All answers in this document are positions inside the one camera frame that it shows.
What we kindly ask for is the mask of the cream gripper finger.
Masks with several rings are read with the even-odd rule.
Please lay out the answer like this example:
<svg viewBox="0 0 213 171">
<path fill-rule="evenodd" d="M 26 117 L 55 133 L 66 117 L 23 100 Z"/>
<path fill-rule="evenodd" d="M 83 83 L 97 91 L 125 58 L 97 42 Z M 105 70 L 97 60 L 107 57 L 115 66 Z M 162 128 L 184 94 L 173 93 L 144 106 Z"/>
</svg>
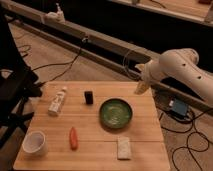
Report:
<svg viewBox="0 0 213 171">
<path fill-rule="evenodd" d="M 139 81 L 137 84 L 137 87 L 135 89 L 135 94 L 141 95 L 143 94 L 147 89 L 149 88 L 149 85 L 144 81 Z"/>
</svg>

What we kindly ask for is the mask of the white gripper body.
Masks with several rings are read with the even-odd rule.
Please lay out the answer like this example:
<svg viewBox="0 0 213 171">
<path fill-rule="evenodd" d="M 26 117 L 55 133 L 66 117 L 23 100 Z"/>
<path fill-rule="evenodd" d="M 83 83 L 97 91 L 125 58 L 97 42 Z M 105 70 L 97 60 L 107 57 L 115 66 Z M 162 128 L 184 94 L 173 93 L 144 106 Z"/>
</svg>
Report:
<svg viewBox="0 0 213 171">
<path fill-rule="evenodd" d="M 135 68 L 141 72 L 141 79 L 146 83 L 160 82 L 166 78 L 158 60 L 150 60 L 145 64 L 136 64 Z"/>
</svg>

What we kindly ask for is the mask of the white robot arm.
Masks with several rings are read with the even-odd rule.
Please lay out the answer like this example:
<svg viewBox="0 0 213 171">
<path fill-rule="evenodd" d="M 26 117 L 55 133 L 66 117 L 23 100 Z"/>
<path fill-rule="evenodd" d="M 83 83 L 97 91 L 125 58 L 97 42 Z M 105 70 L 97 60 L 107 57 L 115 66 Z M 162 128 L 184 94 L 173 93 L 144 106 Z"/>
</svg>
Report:
<svg viewBox="0 0 213 171">
<path fill-rule="evenodd" d="M 213 107 L 213 74 L 200 69 L 197 64 L 199 54 L 191 48 L 172 49 L 146 64 L 137 64 L 141 72 L 140 93 L 145 88 L 168 77 L 183 83 L 195 92 L 205 103 Z"/>
</svg>

